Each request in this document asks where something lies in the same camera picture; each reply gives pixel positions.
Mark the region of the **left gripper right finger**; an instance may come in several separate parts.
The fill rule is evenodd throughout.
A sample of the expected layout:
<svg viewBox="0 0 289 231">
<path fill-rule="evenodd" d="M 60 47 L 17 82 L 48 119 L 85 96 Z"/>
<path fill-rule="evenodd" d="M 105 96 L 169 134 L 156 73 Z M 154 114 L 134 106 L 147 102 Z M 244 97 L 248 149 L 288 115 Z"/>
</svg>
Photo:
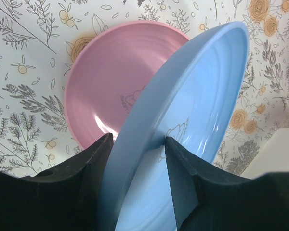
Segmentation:
<svg viewBox="0 0 289 231">
<path fill-rule="evenodd" d="M 289 231 L 289 172 L 253 180 L 228 173 L 165 139 L 180 231 Z"/>
</svg>

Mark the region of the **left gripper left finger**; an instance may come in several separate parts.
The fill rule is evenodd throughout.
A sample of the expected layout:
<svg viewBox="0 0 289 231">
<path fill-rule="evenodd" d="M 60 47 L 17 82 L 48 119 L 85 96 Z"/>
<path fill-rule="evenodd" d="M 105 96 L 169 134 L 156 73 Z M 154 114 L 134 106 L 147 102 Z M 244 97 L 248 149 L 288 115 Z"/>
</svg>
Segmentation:
<svg viewBox="0 0 289 231">
<path fill-rule="evenodd" d="M 113 135 L 34 177 L 0 172 L 0 231 L 93 231 Z"/>
</svg>

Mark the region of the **blue plate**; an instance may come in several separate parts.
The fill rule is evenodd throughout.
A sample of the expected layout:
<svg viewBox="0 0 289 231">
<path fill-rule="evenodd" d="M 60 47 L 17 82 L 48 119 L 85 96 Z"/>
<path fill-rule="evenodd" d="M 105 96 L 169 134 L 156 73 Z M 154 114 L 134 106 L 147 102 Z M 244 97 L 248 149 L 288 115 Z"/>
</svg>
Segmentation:
<svg viewBox="0 0 289 231">
<path fill-rule="evenodd" d="M 165 139 L 212 163 L 244 79 L 243 22 L 211 28 L 184 44 L 133 105 L 107 161 L 97 230 L 176 231 Z"/>
</svg>

